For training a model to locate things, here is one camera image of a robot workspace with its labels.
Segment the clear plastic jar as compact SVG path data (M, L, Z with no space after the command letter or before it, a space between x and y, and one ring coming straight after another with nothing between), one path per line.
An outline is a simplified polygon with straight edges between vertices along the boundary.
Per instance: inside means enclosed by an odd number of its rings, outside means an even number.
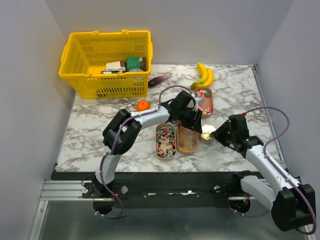
M209 145L209 144L212 144L215 141L215 139L214 138L208 138L208 139L201 138L200 141L205 145Z

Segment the gold jar lid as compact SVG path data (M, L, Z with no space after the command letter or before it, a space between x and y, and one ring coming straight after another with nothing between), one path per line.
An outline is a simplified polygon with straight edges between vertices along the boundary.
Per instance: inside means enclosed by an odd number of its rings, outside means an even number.
M212 133L216 131L216 128L213 125L210 124L204 124L202 127L202 133L200 135L200 137L204 140L204 141L212 141L215 138L213 137Z

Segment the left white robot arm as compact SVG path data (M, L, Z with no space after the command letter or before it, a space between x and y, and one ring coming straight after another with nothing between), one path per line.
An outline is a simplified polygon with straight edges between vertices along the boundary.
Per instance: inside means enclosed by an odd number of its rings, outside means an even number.
M181 91L175 98L159 102L155 108L140 112L121 109L103 130L104 153L92 181L93 191L101 198L112 194L111 185L120 158L133 146L140 131L178 121L184 128L202 133L202 111L193 93Z

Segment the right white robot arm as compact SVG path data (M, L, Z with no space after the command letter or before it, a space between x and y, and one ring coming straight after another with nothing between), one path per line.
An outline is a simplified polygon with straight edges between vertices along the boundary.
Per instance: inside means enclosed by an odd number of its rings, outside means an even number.
M265 182L249 172L236 174L230 191L241 196L248 193L270 212L275 225L283 232L313 225L308 235L317 229L316 194L310 184L302 184L292 177L267 151L267 145L251 136L246 115L229 116L211 134L217 142L228 147L253 164Z

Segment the pink tray star candies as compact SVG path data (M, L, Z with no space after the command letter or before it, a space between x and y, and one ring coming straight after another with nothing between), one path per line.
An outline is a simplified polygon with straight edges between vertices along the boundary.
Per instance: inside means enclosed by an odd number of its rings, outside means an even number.
M194 90L198 100L198 109L202 111L202 118L209 118L214 111L213 93L208 87L197 87Z

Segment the pink tray popsicle candies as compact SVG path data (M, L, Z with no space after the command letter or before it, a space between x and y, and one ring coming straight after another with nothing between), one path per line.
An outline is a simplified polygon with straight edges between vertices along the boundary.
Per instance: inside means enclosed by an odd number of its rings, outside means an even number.
M183 154L194 154L198 149L198 133L179 125L177 128L177 149Z

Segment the beige tray round lollipops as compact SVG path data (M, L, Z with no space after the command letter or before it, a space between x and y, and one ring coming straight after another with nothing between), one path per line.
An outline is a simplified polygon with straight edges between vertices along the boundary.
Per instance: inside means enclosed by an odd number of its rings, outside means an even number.
M172 160L177 154L176 129L172 124L159 124L155 130L155 154L160 160Z

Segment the yellow banana bunch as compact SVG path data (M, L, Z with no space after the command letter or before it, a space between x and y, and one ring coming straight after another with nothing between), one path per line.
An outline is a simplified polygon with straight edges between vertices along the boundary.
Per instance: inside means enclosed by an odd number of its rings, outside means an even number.
M210 87L214 81L214 73L211 68L206 68L204 64L198 62L197 70L201 76L200 80L193 82L190 89L194 91L198 87Z

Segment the orange fruit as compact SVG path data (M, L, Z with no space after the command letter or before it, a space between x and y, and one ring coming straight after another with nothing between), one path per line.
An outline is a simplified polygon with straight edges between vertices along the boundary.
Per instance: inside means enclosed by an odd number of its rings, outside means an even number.
M151 105L146 100L142 100L136 105L136 110L138 112L146 111L146 110L149 110L150 108L151 108Z

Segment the purple eggplant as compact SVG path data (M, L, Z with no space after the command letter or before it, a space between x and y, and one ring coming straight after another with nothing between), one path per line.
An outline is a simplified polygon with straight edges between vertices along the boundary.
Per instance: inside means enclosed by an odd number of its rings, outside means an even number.
M148 88L154 88L154 87L158 86L159 84L168 80L171 76L172 76L172 73L168 72L164 75L154 77L153 79L148 81Z

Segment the green and brown package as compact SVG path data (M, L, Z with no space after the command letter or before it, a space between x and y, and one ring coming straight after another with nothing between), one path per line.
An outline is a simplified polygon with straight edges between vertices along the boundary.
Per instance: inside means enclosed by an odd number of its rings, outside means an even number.
M130 56L126 59L126 71L145 72L147 70L147 59L142 56Z

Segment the white and brown box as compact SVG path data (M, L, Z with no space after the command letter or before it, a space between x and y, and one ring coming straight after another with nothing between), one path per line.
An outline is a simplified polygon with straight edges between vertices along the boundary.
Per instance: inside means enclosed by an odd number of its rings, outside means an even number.
M125 61L114 61L106 63L106 70L109 72L125 72L126 62Z

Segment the black flat box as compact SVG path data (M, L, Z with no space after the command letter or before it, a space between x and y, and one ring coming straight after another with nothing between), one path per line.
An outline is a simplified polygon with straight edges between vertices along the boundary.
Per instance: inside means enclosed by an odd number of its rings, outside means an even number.
M126 71L108 71L108 70L103 70L100 72L102 75L111 75L111 74L124 74Z

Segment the yellow plastic shopping basket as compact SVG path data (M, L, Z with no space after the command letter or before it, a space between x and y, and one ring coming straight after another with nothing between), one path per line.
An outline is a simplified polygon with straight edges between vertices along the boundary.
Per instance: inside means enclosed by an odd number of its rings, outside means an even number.
M108 63L143 58L146 70L105 74ZM60 59L59 76L84 99L140 98L148 94L153 44L148 30L73 32Z

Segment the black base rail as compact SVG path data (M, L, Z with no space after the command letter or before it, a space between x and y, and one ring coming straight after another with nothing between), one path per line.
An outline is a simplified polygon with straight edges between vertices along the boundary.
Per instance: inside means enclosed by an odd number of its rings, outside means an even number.
M121 209L233 208L246 213L257 203L240 189L243 172L117 172L108 189L92 172L53 172L44 190L64 200L92 202L100 213Z

